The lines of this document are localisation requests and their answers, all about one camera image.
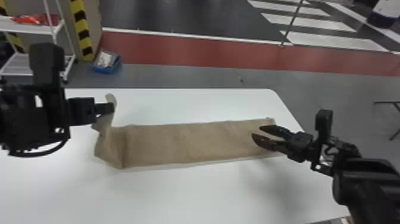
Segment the white table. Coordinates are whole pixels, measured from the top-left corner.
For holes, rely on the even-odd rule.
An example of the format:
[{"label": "white table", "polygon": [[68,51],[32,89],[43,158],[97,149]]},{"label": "white table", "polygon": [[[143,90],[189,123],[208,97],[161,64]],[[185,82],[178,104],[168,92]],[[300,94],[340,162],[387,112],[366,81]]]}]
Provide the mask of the white table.
[{"label": "white table", "polygon": [[[68,89],[68,97],[113,93],[114,126],[273,117],[302,130],[268,89]],[[0,223],[310,223],[348,215],[332,180],[286,157],[179,168],[117,170],[93,156],[97,133],[46,157],[0,153]]]}]

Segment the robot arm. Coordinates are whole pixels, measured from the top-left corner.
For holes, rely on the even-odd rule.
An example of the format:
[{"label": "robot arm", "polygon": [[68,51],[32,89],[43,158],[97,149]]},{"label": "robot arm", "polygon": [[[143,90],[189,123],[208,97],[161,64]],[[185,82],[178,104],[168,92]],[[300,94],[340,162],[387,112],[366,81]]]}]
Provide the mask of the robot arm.
[{"label": "robot arm", "polygon": [[[60,84],[64,61],[61,47],[34,44],[29,54],[33,84],[2,86],[0,143],[9,155],[38,157],[53,153],[71,138],[70,126],[95,123],[98,116],[114,112],[112,103],[95,104],[94,98],[65,98]],[[56,142],[60,143],[50,150],[36,151]]]},{"label": "robot arm", "polygon": [[260,129],[282,141],[257,134],[252,138],[259,147],[279,151],[298,163],[310,161],[311,170],[332,177],[335,201],[349,208],[356,224],[400,223],[399,173],[388,161],[362,158],[355,145],[331,136],[332,117],[329,110],[317,113],[315,141],[310,134],[276,125]]}]

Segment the cable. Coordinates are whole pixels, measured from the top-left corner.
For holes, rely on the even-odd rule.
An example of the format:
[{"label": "cable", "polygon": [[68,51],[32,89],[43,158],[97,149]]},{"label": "cable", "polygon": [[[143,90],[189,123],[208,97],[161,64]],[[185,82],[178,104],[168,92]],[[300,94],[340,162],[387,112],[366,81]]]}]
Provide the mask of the cable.
[{"label": "cable", "polygon": [[56,152],[57,150],[62,148],[65,145],[65,143],[67,143],[67,141],[68,140],[63,140],[56,147],[54,147],[50,150],[42,151],[42,152],[25,153],[24,151],[10,151],[10,153],[8,155],[15,156],[15,157],[23,157],[23,158],[44,156],[44,155],[48,155],[48,154]]}]

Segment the metal stand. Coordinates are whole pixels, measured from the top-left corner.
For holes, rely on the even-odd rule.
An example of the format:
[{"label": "metal stand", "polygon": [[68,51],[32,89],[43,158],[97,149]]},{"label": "metal stand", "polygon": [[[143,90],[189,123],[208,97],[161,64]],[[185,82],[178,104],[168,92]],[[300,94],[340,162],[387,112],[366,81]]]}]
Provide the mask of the metal stand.
[{"label": "metal stand", "polygon": [[[292,29],[293,23],[295,22],[295,19],[296,19],[297,15],[299,14],[300,8],[303,6],[303,2],[304,2],[304,0],[300,0],[299,4],[297,5],[295,14],[294,14],[293,17],[292,17],[292,21],[290,21],[290,23],[289,23],[289,25],[288,25],[288,27],[287,27],[287,29],[286,29],[285,39],[287,39],[287,37],[288,37],[288,35],[289,35],[289,32],[290,32],[290,30]],[[285,45],[285,40],[283,40],[283,41],[280,43],[279,46],[280,46],[280,47],[284,47],[284,45]]]},{"label": "metal stand", "polygon": [[[68,73],[70,72],[73,63],[76,60],[76,54],[71,41],[71,36],[65,26],[64,15],[61,10],[60,2],[59,0],[55,0],[55,3],[57,5],[57,10],[61,19],[56,26],[54,26],[51,20],[48,0],[43,0],[44,8],[46,11],[46,17],[49,21],[48,26],[15,23],[14,21],[11,20],[11,17],[0,16],[0,32],[4,32],[9,43],[11,43],[11,40],[10,37],[7,35],[7,33],[12,32],[12,33],[30,33],[36,35],[49,35],[52,37],[53,43],[57,44],[57,34],[59,34],[62,28],[64,28],[67,34],[68,44],[72,52],[72,55],[65,56],[65,70],[60,73],[62,81],[66,83],[68,81]],[[14,50],[14,55],[0,69],[0,80],[5,76],[32,76],[33,73],[29,67],[28,55],[19,53],[17,51],[17,48],[13,44],[11,44],[11,46]]]},{"label": "metal stand", "polygon": [[[375,101],[374,104],[393,104],[395,106],[396,110],[400,113],[400,106],[398,105],[400,101]],[[398,135],[400,134],[400,129],[397,130],[396,133],[394,133],[389,140],[392,141],[395,139]]]}]

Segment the red object on shelf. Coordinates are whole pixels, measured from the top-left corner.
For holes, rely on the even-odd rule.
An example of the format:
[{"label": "red object on shelf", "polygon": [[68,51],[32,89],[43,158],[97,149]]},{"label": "red object on shelf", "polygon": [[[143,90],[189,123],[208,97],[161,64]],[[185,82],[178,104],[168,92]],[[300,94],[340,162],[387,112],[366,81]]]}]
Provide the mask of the red object on shelf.
[{"label": "red object on shelf", "polygon": [[[50,14],[51,23],[53,26],[58,25],[58,15]],[[26,23],[26,24],[36,24],[49,26],[49,20],[47,19],[47,14],[36,14],[36,15],[18,15],[12,18],[12,21],[16,23]]]},{"label": "red object on shelf", "polygon": [[35,16],[31,16],[31,15],[19,15],[19,16],[13,17],[11,20],[16,23],[27,23],[27,24],[36,24],[36,25],[40,24],[40,21],[37,18],[35,18]]}]

